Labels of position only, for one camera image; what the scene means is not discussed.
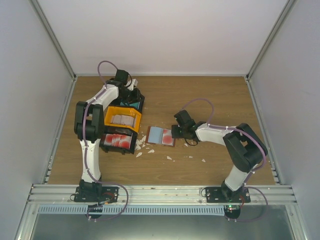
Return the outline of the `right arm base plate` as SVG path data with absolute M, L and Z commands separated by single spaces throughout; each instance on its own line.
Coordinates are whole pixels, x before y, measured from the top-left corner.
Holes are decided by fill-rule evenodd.
M 221 186 L 207 186 L 200 190 L 200 195 L 207 203 L 250 203 L 251 197 L 248 189 L 240 187 L 236 191 L 222 188 Z

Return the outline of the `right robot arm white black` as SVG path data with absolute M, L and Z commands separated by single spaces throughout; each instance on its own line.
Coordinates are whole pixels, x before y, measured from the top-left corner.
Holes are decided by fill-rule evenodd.
M 221 196 L 234 202 L 250 176 L 267 161 L 268 150 L 252 128 L 242 123 L 238 126 L 219 126 L 204 121 L 196 123 L 186 110 L 174 115 L 177 122 L 171 126 L 174 139 L 210 142 L 225 146 L 233 167 L 221 184 Z

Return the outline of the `red circles card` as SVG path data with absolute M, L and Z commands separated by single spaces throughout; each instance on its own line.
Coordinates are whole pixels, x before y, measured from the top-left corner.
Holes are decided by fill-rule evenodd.
M 163 129 L 161 142 L 165 146 L 174 145 L 174 139 L 172 138 L 172 131 L 170 129 Z

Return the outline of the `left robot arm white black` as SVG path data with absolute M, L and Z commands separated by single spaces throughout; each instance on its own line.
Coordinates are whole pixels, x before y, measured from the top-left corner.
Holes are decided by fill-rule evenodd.
M 144 96 L 137 88 L 138 81 L 126 70 L 117 69 L 115 77 L 103 81 L 102 88 L 87 101 L 79 101 L 75 108 L 74 133 L 82 150 L 82 175 L 79 185 L 87 188 L 86 197 L 98 202 L 103 197 L 99 147 L 105 132 L 104 111 L 109 107 L 135 109 L 141 112 Z

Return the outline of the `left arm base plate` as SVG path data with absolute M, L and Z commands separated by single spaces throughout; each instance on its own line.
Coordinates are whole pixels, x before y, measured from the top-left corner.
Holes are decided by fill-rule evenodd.
M 119 188 L 115 186 L 102 186 L 101 188 L 84 188 L 78 186 L 70 200 L 76 203 L 116 203 Z

